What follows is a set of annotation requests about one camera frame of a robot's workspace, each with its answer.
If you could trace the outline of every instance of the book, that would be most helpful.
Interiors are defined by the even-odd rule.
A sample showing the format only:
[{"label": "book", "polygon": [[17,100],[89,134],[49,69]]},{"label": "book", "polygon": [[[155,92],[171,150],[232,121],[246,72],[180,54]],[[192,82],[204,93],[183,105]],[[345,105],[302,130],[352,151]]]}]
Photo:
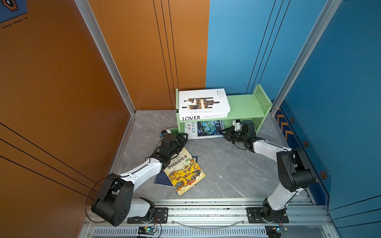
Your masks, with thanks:
[{"label": "book", "polygon": [[[192,156],[192,158],[197,163],[199,157],[198,156]],[[154,184],[163,185],[163,186],[167,186],[167,187],[173,188],[173,184],[169,180],[168,176],[164,173],[164,171],[162,171],[162,172],[158,173],[158,175],[156,175]]]},{"label": "book", "polygon": [[223,137],[220,131],[225,129],[223,121],[194,121],[184,123],[184,133],[188,139]]},{"label": "book", "polygon": [[202,89],[179,92],[179,115],[182,113],[228,113],[225,89]]},{"label": "book", "polygon": [[179,195],[205,178],[205,173],[186,148],[183,148],[179,155],[172,159],[164,172]]},{"label": "book", "polygon": [[213,119],[213,118],[224,118],[227,117],[228,112],[217,112],[217,113],[179,113],[180,121],[192,121],[192,120],[202,120],[202,119]]}]

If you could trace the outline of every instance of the book cover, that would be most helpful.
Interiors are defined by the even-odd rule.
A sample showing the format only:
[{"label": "book cover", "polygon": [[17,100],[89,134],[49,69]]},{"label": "book cover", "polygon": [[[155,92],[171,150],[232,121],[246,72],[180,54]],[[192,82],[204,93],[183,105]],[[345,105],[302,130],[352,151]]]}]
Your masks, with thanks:
[{"label": "book cover", "polygon": [[223,121],[195,121],[184,123],[188,139],[223,137],[219,132],[224,128]]},{"label": "book cover", "polygon": [[202,89],[179,92],[179,113],[230,112],[225,89]]},{"label": "book cover", "polygon": [[179,195],[205,177],[205,173],[185,148],[171,161],[164,172]]},{"label": "book cover", "polygon": [[[192,157],[197,163],[199,157],[198,156],[192,156]],[[173,188],[173,184],[169,180],[168,176],[164,173],[164,171],[162,171],[162,172],[158,173],[158,175],[156,175],[154,184],[163,185],[163,186]]]}]

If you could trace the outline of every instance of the white book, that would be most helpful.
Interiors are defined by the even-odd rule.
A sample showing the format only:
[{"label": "white book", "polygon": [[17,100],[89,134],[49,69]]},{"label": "white book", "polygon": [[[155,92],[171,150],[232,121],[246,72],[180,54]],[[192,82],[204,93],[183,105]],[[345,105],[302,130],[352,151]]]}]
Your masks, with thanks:
[{"label": "white book", "polygon": [[179,91],[179,113],[230,112],[225,89]]},{"label": "white book", "polygon": [[194,121],[184,123],[184,132],[188,139],[222,137],[220,131],[224,129],[223,121]]},{"label": "white book", "polygon": [[192,121],[202,119],[224,118],[227,117],[228,112],[217,113],[179,113],[180,121]]}]

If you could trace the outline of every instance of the orange wall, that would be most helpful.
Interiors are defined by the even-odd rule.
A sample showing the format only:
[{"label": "orange wall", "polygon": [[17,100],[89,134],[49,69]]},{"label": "orange wall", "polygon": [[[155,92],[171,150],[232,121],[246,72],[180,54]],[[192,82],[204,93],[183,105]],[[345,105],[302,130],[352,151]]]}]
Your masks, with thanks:
[{"label": "orange wall", "polygon": [[174,109],[176,88],[205,88],[209,1],[89,2],[137,110]]},{"label": "orange wall", "polygon": [[[0,24],[0,122],[98,181],[114,160],[128,110],[74,1],[27,7]],[[20,164],[0,158],[0,236],[77,237],[83,194],[94,182],[3,125],[0,139],[9,143],[0,141],[0,156]]]}]

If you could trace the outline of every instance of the green bookshelf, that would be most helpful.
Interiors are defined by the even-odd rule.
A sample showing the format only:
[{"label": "green bookshelf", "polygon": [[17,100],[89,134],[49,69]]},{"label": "green bookshelf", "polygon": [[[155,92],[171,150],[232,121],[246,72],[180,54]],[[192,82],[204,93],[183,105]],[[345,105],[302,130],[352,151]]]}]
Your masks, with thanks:
[{"label": "green bookshelf", "polygon": [[[256,132],[261,128],[264,120],[270,112],[272,103],[264,92],[263,88],[258,84],[255,87],[253,94],[247,95],[230,95],[227,96],[227,100],[230,105],[230,112],[225,118],[213,118],[210,120],[217,121],[222,120],[225,128],[229,128],[233,125],[233,121],[240,120],[252,120],[255,124]],[[179,118],[179,90],[176,89],[176,117],[177,128],[171,128],[172,133],[184,133],[184,124],[193,121],[205,121],[204,120],[190,120],[180,121]]]}]

